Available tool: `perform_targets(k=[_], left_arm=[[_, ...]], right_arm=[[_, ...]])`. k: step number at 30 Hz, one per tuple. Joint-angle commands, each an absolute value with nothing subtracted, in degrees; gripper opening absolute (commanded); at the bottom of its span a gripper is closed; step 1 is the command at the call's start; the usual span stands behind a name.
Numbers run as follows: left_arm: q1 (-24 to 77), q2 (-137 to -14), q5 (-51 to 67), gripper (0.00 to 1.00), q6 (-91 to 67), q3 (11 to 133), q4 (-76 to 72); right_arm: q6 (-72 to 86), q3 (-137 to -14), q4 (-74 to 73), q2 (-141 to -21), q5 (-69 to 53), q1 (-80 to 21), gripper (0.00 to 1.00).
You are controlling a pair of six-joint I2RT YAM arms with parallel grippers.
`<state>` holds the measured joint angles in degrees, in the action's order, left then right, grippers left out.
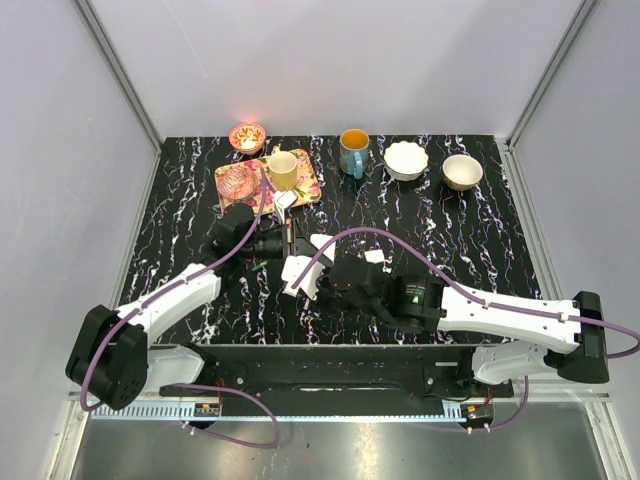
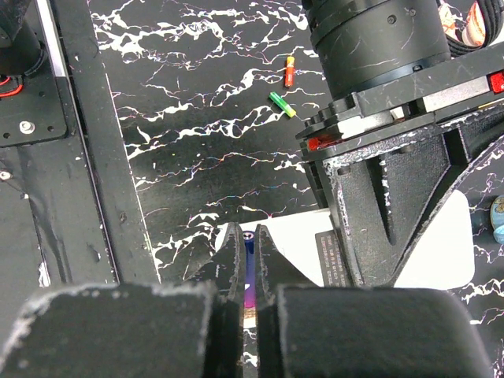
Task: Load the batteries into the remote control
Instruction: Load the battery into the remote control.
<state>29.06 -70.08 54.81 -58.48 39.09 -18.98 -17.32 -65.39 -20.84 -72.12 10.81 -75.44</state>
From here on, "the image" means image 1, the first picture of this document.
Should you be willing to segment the white battery cover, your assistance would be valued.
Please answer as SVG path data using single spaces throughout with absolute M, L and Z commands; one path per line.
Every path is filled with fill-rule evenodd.
M 367 262 L 373 264 L 381 264 L 385 262 L 385 255 L 381 249 L 369 250 L 364 253 Z

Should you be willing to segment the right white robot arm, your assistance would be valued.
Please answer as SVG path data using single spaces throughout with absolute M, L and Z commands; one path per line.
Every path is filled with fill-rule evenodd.
M 489 385 L 539 373 L 583 384 L 609 381 L 600 297 L 581 291 L 571 300 L 535 300 L 448 283 L 434 274 L 392 276 L 353 255 L 316 282 L 318 298 L 356 310 L 406 334 L 475 332 L 507 344 L 474 347 L 463 354 L 454 380 L 460 392 L 480 394 Z

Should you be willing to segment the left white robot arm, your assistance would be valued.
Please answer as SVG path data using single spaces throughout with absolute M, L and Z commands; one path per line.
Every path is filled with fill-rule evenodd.
M 228 207 L 212 227 L 202 254 L 165 285 L 128 304 L 92 308 L 65 367 L 66 376 L 100 405 L 120 410 L 145 389 L 182 383 L 195 395 L 213 390 L 212 359 L 195 346 L 151 351 L 153 343 L 191 312 L 215 301 L 244 274 L 251 260 L 282 260 L 291 284 L 328 240 L 306 235 L 296 220 L 262 230 L 245 203 Z

